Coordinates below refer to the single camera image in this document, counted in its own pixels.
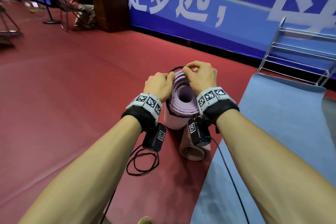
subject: round black base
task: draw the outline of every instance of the round black base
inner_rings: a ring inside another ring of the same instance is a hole
[[[44,21],[43,24],[61,24],[61,21],[47,20],[47,21]]]

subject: red mat flooring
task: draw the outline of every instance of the red mat flooring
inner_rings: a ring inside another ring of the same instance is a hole
[[[256,71],[133,31],[66,33],[60,25],[42,24],[44,12],[4,6],[24,35],[13,40],[15,48],[0,50],[2,223],[17,223],[48,183],[118,122],[150,75],[193,60],[210,62],[218,85],[239,102]],[[58,18],[58,11],[53,15]],[[158,224],[190,222],[210,162],[181,158],[181,136],[167,133],[156,170],[143,177],[124,174],[107,214],[113,224],[143,216]],[[143,158],[139,167],[151,163]]]

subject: blue yoga mat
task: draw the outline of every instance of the blue yoga mat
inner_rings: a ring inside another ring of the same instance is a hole
[[[336,150],[321,103],[325,88],[254,74],[241,113],[299,155],[336,187]],[[251,224],[265,223],[222,140],[220,148]],[[217,150],[191,224],[246,224],[236,192]]]

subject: desk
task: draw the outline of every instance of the desk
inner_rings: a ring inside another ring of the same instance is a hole
[[[92,0],[98,28],[106,32],[129,30],[127,0]]]

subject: metal shelf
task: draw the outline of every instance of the metal shelf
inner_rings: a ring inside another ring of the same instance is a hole
[[[292,79],[300,80],[300,81],[305,82],[305,83],[311,83],[311,84],[316,85],[316,86],[323,86],[327,82],[327,80],[336,72],[336,54],[332,54],[332,53],[328,53],[328,52],[321,52],[321,51],[318,51],[318,50],[312,50],[312,49],[302,48],[302,47],[288,45],[288,44],[281,44],[281,43],[277,43],[276,40],[277,40],[280,32],[288,32],[288,33],[294,33],[294,34],[298,34],[298,35],[308,35],[308,36],[313,36],[313,37],[317,37],[317,38],[320,38],[320,39],[327,39],[328,41],[332,40],[332,41],[335,41],[335,42],[336,42],[336,36],[319,34],[319,33],[312,33],[312,32],[307,32],[307,31],[297,30],[297,29],[284,28],[283,25],[285,23],[285,20],[286,20],[286,17],[284,17],[281,20],[280,25],[278,27],[278,30],[276,31],[276,33],[275,33],[275,35],[274,35],[274,37],[271,41],[271,44],[268,47],[268,49],[265,53],[265,56],[264,56],[260,66],[258,68],[258,73],[261,73],[261,70],[266,70],[266,71],[270,71],[270,72],[273,72],[273,73],[276,73],[276,74],[280,74],[282,76],[286,76],[286,77],[289,77],[289,78],[292,78]],[[328,69],[324,69],[324,68],[320,68],[320,67],[311,66],[311,65],[304,64],[304,63],[292,61],[292,60],[289,60],[289,59],[285,59],[283,57],[281,57],[281,58],[280,57],[275,57],[275,56],[271,55],[271,50],[273,48],[278,49],[278,50],[282,50],[282,51],[285,51],[285,52],[296,53],[296,54],[299,54],[300,56],[311,57],[311,58],[315,57],[315,58],[318,58],[318,59],[327,60],[327,61],[331,62],[331,65]],[[269,59],[285,61],[288,64],[286,65],[286,64],[278,63],[276,61],[272,61],[272,60],[269,60]],[[282,66],[289,67],[289,68],[294,68],[294,69],[301,70],[301,71],[305,71],[305,72],[308,72],[308,73],[311,73],[311,74],[319,75],[320,77],[316,82],[310,82],[308,80],[304,80],[304,79],[293,77],[293,76],[290,76],[290,75],[287,75],[287,74],[279,73],[279,72],[273,71],[271,69],[266,69],[266,68],[264,68],[264,65],[265,65],[266,62],[282,65]],[[318,71],[317,72],[312,72],[312,71],[309,71],[309,70],[305,70],[305,69],[299,68],[295,65],[303,66],[303,67],[306,67],[307,69],[308,68],[317,69],[317,70],[320,70],[321,73],[318,73]]]

